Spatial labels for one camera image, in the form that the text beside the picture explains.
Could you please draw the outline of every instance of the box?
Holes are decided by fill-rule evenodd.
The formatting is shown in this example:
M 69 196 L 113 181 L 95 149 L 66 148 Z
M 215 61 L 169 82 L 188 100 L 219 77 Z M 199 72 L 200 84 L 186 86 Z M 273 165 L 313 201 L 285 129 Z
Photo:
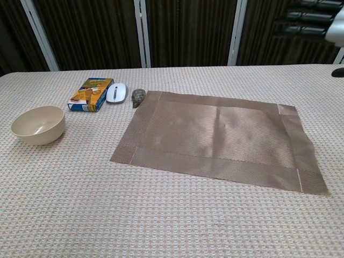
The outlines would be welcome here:
M 69 109 L 98 112 L 106 99 L 106 92 L 112 84 L 112 78 L 88 78 L 68 101 Z

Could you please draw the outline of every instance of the ceramic bowl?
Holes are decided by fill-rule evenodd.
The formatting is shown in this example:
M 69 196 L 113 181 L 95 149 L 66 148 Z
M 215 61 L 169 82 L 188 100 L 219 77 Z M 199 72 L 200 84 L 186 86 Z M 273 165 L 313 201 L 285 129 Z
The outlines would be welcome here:
M 63 110 L 57 106 L 41 106 L 21 114 L 11 130 L 22 141 L 43 145 L 55 141 L 65 130 Z

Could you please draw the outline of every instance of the wireless mouse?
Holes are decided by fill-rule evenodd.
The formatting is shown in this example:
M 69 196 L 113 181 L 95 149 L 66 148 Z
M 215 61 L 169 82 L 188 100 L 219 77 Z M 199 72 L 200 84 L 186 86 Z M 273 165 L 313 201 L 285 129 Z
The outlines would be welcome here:
M 128 95 L 127 86 L 124 83 L 114 83 L 107 89 L 106 101 L 113 104 L 123 103 Z

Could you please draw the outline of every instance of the table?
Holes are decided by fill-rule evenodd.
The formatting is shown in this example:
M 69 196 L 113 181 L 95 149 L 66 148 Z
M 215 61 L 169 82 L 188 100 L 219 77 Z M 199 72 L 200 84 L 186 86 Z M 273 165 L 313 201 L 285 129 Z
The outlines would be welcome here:
M 13 73 L 0 78 L 0 257 L 344 257 L 344 78 L 335 65 Z M 67 100 L 88 77 L 136 88 L 294 105 L 330 196 L 110 162 L 135 110 Z M 11 134 L 28 109 L 66 113 L 56 142 Z

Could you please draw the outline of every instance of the curtain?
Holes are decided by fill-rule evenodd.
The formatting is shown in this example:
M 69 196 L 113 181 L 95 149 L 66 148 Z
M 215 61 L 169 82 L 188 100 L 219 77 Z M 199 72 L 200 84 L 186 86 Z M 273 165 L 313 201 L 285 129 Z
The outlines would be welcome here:
M 146 0 L 152 67 L 225 66 L 237 0 Z
M 339 48 L 322 40 L 275 38 L 283 27 L 275 19 L 288 11 L 294 0 L 249 0 L 236 65 L 294 65 L 333 63 Z
M 141 67 L 132 0 L 33 0 L 61 70 Z
M 0 0 L 0 35 L 0 76 L 49 70 L 20 0 Z

